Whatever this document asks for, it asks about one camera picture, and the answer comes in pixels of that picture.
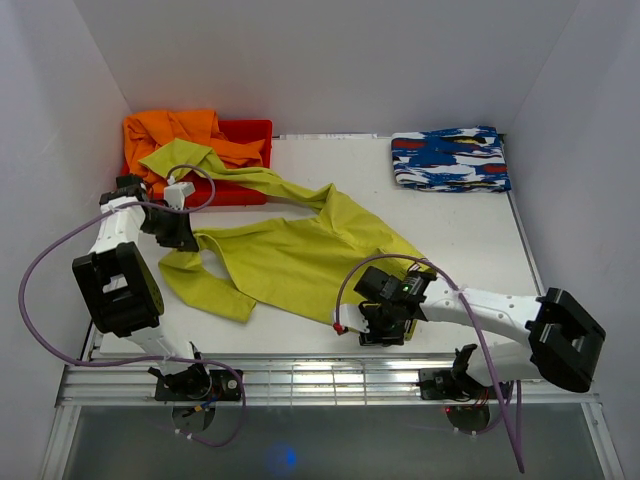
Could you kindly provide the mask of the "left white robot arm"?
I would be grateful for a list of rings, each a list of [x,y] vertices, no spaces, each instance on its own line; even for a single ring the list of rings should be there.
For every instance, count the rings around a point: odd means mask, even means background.
[[[196,362],[201,354],[194,344],[162,322],[161,290],[138,248],[139,236],[145,233],[180,253],[198,250],[190,217],[183,212],[195,187],[172,181],[160,202],[163,208],[157,210],[148,206],[150,199],[139,176],[120,176],[116,184],[116,190],[100,197],[104,218],[94,245],[72,262],[91,320],[101,333],[158,356],[150,373],[172,393],[201,399],[211,390],[212,376]]]

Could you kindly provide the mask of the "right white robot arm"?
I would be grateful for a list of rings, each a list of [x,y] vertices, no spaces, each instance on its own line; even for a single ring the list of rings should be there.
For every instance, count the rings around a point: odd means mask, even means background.
[[[452,366],[424,380],[440,398],[474,397],[494,383],[545,380],[573,393],[590,390],[606,339],[603,327],[567,291],[512,296],[456,291],[440,275],[413,270],[403,278],[368,267],[354,290],[359,304],[343,304],[339,322],[363,346],[403,345],[418,321],[479,328],[503,337],[476,340],[455,352]]]

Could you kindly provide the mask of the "yellow-green trousers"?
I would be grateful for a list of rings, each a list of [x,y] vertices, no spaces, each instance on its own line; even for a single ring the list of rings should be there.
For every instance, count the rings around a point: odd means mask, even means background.
[[[309,218],[271,218],[235,228],[194,230],[194,252],[173,250],[159,263],[166,285],[186,305],[246,323],[258,303],[328,324],[338,299],[361,296],[341,285],[365,258],[395,275],[421,252],[383,220],[332,184],[311,190],[270,169],[229,169],[210,147],[175,139],[144,157],[142,165],[163,178],[182,178],[179,164],[197,167],[204,180],[227,181],[299,203]]]

